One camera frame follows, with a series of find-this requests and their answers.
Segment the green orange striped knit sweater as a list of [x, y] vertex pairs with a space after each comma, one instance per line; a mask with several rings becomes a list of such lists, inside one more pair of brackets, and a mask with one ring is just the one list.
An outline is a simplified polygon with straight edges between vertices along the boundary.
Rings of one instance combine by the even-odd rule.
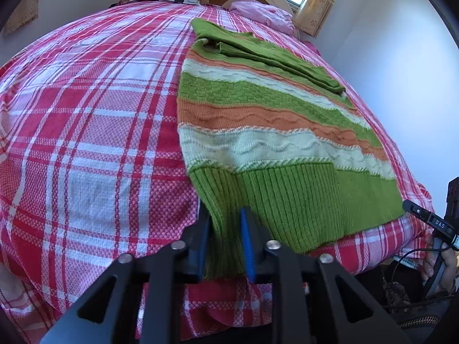
[[343, 85], [251, 33], [200, 18], [191, 27], [178, 134], [188, 176], [212, 216], [209, 276], [244, 270], [243, 207], [298, 253], [401, 217], [387, 152]]

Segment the red white plaid bedsheet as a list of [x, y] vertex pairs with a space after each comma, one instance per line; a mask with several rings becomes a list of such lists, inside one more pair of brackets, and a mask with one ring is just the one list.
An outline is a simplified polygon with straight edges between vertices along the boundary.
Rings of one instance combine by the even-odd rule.
[[[27, 343], [47, 331], [119, 255], [178, 239], [204, 204], [188, 176], [177, 93], [204, 19], [323, 68], [375, 129], [402, 200], [432, 199], [355, 90], [297, 39], [217, 6], [136, 2], [62, 26], [1, 68], [1, 309]], [[319, 246], [350, 273], [392, 255], [414, 270], [428, 228], [400, 218]], [[243, 272], [187, 287], [183, 339], [271, 321], [271, 288]]]

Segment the back right beige curtain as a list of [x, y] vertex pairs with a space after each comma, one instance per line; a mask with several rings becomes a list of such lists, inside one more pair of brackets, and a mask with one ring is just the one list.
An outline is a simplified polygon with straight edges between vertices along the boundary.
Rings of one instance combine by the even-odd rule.
[[333, 5], [334, 0], [303, 0], [293, 15], [294, 26], [305, 34], [316, 37]]

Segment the pink pillow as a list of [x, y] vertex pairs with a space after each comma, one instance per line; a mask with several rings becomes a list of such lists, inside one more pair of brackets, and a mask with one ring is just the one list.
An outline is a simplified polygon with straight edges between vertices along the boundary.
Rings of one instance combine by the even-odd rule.
[[283, 34], [298, 36], [297, 28], [293, 25], [293, 15], [274, 5], [267, 5], [256, 0], [238, 0], [229, 5], [229, 11], [262, 23]]

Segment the side window right curtain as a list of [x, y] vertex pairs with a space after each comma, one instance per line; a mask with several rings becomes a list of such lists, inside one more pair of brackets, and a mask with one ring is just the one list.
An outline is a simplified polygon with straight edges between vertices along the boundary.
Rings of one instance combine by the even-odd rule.
[[4, 36], [9, 36], [18, 29], [31, 23], [39, 16], [39, 0], [21, 0], [5, 23]]

